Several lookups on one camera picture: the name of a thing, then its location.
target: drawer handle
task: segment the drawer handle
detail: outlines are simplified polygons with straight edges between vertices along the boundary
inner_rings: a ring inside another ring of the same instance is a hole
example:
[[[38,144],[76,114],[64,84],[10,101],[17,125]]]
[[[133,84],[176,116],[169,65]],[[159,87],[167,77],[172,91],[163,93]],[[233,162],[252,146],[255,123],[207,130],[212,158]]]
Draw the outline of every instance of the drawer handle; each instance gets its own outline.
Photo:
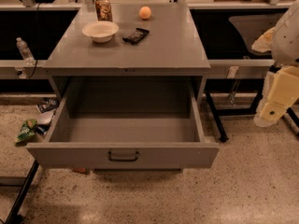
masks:
[[[131,160],[113,159],[112,158],[112,152],[110,152],[110,151],[108,152],[108,159],[109,159],[109,161],[114,161],[114,162],[133,162],[133,161],[137,161],[138,158],[139,158],[139,152],[138,151],[135,153],[135,157],[133,159],[131,159]]]

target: open drawer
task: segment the open drawer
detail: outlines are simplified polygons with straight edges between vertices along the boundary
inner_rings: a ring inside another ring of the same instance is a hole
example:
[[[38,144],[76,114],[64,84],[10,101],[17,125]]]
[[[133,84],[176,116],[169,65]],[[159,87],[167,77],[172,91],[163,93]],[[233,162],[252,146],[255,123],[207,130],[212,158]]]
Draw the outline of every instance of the open drawer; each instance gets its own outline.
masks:
[[[46,168],[208,168],[207,143],[188,77],[72,77],[44,143]]]

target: green bag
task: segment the green bag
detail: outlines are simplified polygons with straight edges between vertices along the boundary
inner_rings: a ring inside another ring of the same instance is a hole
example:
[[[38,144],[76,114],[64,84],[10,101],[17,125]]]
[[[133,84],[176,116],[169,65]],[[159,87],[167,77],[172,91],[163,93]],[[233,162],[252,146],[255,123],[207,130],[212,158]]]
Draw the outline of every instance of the green bag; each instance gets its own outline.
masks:
[[[19,144],[23,141],[27,141],[36,135],[36,119],[28,119],[26,120],[19,131],[18,138],[16,140],[16,144]]]

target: cabinet top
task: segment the cabinet top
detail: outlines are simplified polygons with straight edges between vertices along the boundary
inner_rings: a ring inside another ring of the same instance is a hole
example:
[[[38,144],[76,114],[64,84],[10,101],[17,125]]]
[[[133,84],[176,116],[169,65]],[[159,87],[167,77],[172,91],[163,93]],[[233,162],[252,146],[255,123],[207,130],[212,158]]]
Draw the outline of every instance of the cabinet top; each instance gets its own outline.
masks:
[[[182,69],[206,70],[209,62],[192,15],[183,4],[152,4],[151,17],[139,17],[142,5],[112,4],[113,21],[119,31],[106,43],[94,43],[82,33],[82,28],[97,21],[95,7],[82,7],[44,68],[66,69],[69,75],[76,69]],[[122,40],[135,28],[149,30],[149,35],[137,45]]]

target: white bowl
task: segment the white bowl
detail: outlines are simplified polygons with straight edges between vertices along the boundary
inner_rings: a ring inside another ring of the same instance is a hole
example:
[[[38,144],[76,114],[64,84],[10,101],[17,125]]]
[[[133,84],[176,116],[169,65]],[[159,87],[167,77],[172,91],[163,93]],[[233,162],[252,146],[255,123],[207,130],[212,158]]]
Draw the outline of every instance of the white bowl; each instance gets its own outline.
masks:
[[[85,25],[82,33],[92,38],[94,42],[103,43],[111,40],[119,31],[119,26],[112,21],[94,21]]]

